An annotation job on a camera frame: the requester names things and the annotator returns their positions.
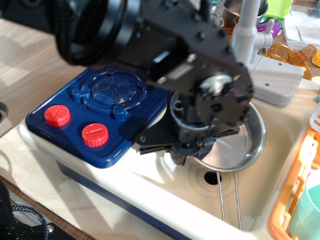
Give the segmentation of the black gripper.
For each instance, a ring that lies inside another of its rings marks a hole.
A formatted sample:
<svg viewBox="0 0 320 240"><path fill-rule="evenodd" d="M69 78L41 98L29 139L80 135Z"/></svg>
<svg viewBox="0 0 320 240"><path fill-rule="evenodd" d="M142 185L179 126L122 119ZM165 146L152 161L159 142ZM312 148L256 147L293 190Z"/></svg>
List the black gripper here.
<svg viewBox="0 0 320 240"><path fill-rule="evenodd" d="M210 1L112 0L109 60L168 92L159 123L136 137L141 153L170 150L174 164L206 154L250 113L252 81L226 32L210 22Z"/></svg>

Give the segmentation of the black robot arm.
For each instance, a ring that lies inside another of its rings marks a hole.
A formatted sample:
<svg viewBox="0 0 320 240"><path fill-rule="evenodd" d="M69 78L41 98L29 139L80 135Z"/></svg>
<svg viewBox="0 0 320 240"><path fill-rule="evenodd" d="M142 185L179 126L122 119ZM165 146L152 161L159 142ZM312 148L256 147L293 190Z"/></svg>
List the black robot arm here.
<svg viewBox="0 0 320 240"><path fill-rule="evenodd" d="M167 150L203 159L250 115L253 84L210 1L3 0L2 18L55 36L71 65L115 64L169 91L164 117L136 137L142 154Z"/></svg>

